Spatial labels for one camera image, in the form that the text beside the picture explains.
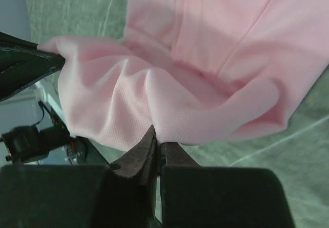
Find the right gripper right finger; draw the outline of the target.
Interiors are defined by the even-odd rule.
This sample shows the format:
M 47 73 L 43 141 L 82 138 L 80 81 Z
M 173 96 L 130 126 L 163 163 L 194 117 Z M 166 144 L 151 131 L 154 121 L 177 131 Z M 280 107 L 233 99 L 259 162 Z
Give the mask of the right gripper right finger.
M 160 153 L 163 227 L 294 227 L 283 186 L 266 168 L 205 167 L 177 143 Z

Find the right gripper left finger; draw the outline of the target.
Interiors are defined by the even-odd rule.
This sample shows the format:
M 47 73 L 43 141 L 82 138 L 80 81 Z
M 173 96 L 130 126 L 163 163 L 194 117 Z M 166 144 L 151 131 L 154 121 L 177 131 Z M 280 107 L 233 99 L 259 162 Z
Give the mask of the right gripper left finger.
M 1 227 L 156 227 L 157 140 L 150 127 L 111 164 L 1 168 Z

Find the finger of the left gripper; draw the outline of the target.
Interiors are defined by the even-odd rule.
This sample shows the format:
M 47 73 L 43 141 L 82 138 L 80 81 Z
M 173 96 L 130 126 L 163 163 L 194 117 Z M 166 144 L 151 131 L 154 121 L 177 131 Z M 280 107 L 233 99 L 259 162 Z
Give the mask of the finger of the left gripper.
M 61 70 L 65 59 L 37 44 L 1 32 L 1 101 Z

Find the pink t shirt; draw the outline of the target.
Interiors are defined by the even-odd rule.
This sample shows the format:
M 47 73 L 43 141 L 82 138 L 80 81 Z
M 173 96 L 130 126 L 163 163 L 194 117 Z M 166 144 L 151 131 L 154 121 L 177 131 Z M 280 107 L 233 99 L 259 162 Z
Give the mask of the pink t shirt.
M 274 134 L 328 65 L 328 0 L 128 0 L 124 37 L 58 36 L 66 126 L 119 150 Z

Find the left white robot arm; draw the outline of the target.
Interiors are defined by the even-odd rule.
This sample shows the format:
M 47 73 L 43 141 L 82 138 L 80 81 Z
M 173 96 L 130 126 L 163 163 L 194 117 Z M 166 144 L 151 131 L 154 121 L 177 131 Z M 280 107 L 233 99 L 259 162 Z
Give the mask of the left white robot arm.
M 19 92 L 41 79 L 59 71 L 64 66 L 62 56 L 39 51 L 35 43 L 1 33 L 1 102 L 9 101 Z M 48 113 L 53 126 L 38 130 L 37 125 L 18 126 L 1 135 L 8 150 L 7 161 L 29 163 L 48 157 L 49 152 L 66 146 L 69 162 L 86 160 L 87 147 L 82 138 L 74 139 L 54 110 L 38 102 L 43 113 Z

